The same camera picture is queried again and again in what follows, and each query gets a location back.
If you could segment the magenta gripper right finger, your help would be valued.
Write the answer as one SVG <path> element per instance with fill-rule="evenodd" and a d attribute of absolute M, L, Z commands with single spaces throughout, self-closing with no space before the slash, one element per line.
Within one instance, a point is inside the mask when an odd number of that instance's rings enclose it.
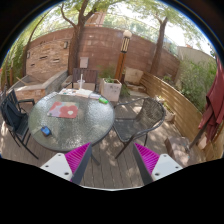
<path fill-rule="evenodd" d="M 182 169 L 168 154 L 157 154 L 138 143 L 133 144 L 133 154 L 145 185 Z"/>

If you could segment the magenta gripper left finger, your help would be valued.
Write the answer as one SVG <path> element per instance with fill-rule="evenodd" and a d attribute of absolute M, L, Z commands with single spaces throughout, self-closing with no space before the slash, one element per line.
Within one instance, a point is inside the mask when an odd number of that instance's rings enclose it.
<path fill-rule="evenodd" d="M 66 154 L 57 153 L 41 169 L 79 185 L 91 154 L 92 146 L 86 143 Z"/>

